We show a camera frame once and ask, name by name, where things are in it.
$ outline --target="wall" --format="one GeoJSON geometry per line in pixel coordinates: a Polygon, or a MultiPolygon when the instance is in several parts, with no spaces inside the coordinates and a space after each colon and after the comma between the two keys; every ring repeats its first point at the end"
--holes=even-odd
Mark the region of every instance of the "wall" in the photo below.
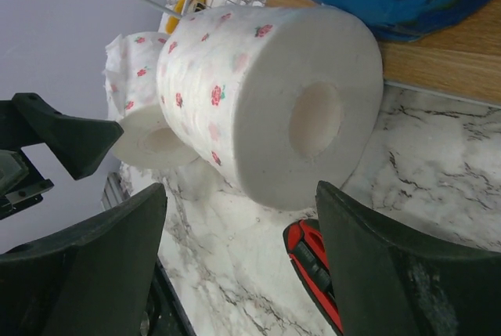
{"type": "MultiPolygon", "coordinates": [[[[159,12],[136,0],[0,0],[0,11],[0,97],[37,92],[78,117],[106,117],[104,46],[120,33],[156,31],[160,22],[159,12]]],[[[95,175],[75,182],[46,146],[25,153],[56,187],[40,205],[0,221],[0,253],[99,212],[107,172],[118,166],[107,157],[95,175]]]]}

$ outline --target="paper towel roll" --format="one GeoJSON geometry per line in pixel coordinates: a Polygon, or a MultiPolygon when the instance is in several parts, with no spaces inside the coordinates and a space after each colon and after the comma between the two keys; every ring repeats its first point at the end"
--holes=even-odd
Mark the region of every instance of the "paper towel roll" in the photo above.
{"type": "Polygon", "coordinates": [[[120,35],[106,47],[108,115],[124,129],[112,153],[141,168],[170,168],[198,157],[169,128],[157,97],[157,61],[168,37],[157,32],[120,35]]]}
{"type": "Polygon", "coordinates": [[[159,58],[179,138],[252,200],[314,205],[358,164],[383,92],[377,42],[338,9],[228,6],[185,16],[159,58]]]}

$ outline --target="yellow object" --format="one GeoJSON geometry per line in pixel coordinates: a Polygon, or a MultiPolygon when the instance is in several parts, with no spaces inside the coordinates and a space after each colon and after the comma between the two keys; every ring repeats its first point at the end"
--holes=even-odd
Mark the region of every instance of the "yellow object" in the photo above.
{"type": "MultiPolygon", "coordinates": [[[[192,0],[189,3],[188,13],[194,12],[196,5],[198,3],[205,4],[205,0],[192,0]]],[[[176,3],[176,5],[174,7],[174,11],[177,13],[181,13],[182,7],[184,5],[185,5],[185,0],[178,0],[178,2],[176,3]]],[[[174,32],[175,28],[178,26],[178,23],[179,23],[179,19],[177,17],[170,16],[169,19],[167,20],[167,23],[165,24],[165,31],[168,34],[172,34],[174,32]]]]}

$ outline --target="red and black tool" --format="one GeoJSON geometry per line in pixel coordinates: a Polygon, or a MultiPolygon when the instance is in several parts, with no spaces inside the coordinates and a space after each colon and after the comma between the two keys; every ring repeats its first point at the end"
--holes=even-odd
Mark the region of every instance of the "red and black tool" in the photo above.
{"type": "Polygon", "coordinates": [[[303,286],[334,331],[342,335],[343,327],[329,274],[319,221],[305,219],[294,222],[283,231],[290,262],[303,286]]]}

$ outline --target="wooden board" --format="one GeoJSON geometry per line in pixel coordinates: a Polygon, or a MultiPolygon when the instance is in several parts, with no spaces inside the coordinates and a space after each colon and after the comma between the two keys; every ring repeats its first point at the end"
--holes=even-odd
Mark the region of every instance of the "wooden board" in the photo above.
{"type": "MultiPolygon", "coordinates": [[[[270,7],[312,7],[311,0],[267,0],[270,7]]],[[[501,0],[455,27],[418,42],[380,42],[384,77],[501,104],[501,0]]]]}

